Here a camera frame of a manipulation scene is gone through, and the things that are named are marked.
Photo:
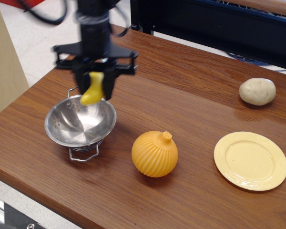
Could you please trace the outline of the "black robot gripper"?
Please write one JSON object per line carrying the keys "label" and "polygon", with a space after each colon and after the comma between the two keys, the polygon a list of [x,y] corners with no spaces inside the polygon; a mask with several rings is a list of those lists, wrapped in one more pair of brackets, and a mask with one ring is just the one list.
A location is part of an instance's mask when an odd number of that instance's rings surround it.
{"label": "black robot gripper", "polygon": [[103,72],[104,98],[110,100],[115,79],[121,74],[135,74],[138,53],[111,41],[112,28],[108,20],[81,24],[80,32],[81,41],[53,47],[57,54],[56,67],[73,71],[82,95],[90,87],[89,73]]}

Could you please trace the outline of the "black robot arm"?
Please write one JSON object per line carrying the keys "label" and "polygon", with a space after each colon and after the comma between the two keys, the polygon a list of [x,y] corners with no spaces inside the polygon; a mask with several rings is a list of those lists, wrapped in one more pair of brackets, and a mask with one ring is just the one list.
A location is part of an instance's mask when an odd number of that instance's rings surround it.
{"label": "black robot arm", "polygon": [[74,55],[72,60],[58,58],[56,67],[72,70],[82,94],[82,105],[95,104],[103,98],[110,100],[115,79],[121,74],[136,72],[138,53],[111,41],[109,11],[116,4],[116,0],[79,0],[76,20],[81,41],[53,47],[57,55]]}

